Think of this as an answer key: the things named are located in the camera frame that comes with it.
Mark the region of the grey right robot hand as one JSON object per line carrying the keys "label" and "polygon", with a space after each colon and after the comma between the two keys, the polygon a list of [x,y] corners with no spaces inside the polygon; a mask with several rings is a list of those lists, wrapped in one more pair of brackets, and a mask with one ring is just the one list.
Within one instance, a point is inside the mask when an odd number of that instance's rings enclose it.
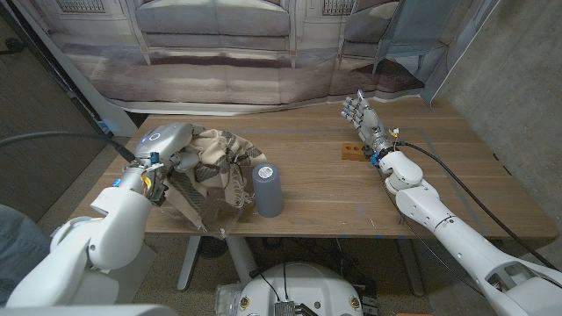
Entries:
{"label": "grey right robot hand", "polygon": [[341,115],[357,129],[371,160],[379,162],[385,155],[394,151],[394,145],[387,137],[382,120],[371,108],[361,90],[357,91],[356,98],[347,97],[343,101]]}

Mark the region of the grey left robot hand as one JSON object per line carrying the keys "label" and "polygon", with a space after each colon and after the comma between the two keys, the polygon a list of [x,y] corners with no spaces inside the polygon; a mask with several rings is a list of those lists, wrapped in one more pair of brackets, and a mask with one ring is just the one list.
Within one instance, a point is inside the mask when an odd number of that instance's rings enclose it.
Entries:
{"label": "grey left robot hand", "polygon": [[188,152],[190,142],[205,131],[203,126],[173,122],[146,133],[135,148],[135,159],[112,186],[131,190],[154,205],[162,205],[174,172],[193,169],[200,159]]}

